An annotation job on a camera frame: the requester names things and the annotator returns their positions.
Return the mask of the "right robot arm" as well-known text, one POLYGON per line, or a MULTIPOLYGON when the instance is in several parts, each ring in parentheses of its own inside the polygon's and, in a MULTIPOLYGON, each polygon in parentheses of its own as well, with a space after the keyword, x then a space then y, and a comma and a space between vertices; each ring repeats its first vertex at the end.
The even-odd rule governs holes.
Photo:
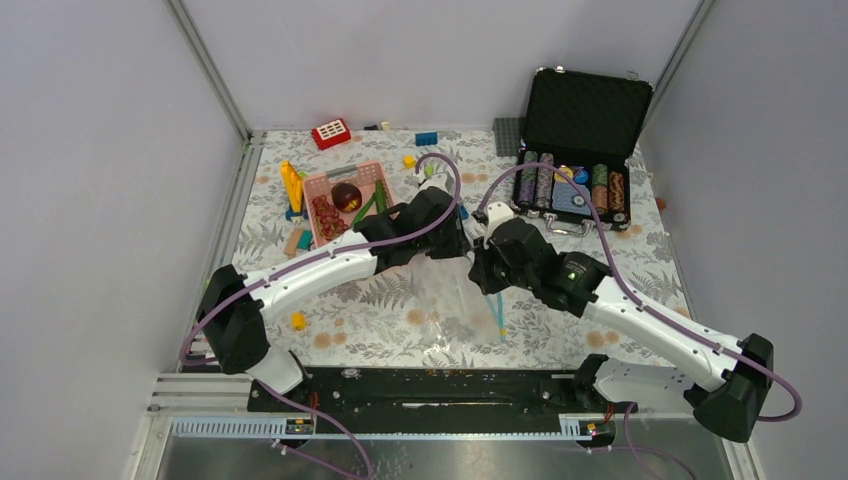
POLYGON ((610 266, 588 254, 558 252, 520 218, 473 242, 469 279, 485 294, 527 290, 552 310, 604 324, 672 363, 670 382, 684 385, 682 400, 710 432, 748 441, 773 385, 766 370, 774 346, 752 333, 743 339, 712 330, 647 300, 634 300, 610 266))

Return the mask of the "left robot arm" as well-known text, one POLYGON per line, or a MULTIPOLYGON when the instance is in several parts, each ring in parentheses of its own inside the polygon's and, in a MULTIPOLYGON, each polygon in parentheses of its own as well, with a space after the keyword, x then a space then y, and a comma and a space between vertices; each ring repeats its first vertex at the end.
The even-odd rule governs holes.
POLYGON ((226 375, 249 374, 272 387, 288 411, 309 401, 310 385, 291 353, 273 350, 266 323, 280 311, 344 283, 408 264, 415 256, 463 256, 467 243, 457 216, 458 195, 424 186, 409 203, 370 215, 340 237, 276 267, 242 274, 214 271, 192 332, 202 334, 226 375))

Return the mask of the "green bean pod toy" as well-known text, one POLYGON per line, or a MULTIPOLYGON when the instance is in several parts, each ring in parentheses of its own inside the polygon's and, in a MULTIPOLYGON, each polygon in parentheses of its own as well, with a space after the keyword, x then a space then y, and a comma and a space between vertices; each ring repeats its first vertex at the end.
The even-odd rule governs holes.
POLYGON ((387 190, 381 180, 375 182, 374 204, 377 213, 382 213, 388 208, 387 190))

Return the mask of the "clear zip top bag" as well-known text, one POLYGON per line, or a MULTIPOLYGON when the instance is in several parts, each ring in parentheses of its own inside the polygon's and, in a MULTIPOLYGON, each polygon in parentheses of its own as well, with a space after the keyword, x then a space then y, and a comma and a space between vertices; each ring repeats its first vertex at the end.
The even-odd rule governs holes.
POLYGON ((412 260, 411 282, 426 344, 453 353, 504 339, 502 296, 483 294, 468 278, 471 267, 467 257, 420 255, 412 260))

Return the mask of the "dark mangosteen toy fruit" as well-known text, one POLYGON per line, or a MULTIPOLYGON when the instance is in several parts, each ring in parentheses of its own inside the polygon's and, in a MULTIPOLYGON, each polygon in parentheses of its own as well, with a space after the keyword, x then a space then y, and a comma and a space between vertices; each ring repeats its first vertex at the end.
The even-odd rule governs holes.
POLYGON ((334 207, 343 213, 350 213, 362 207, 361 190, 354 184, 340 182, 331 188, 331 199, 334 207))

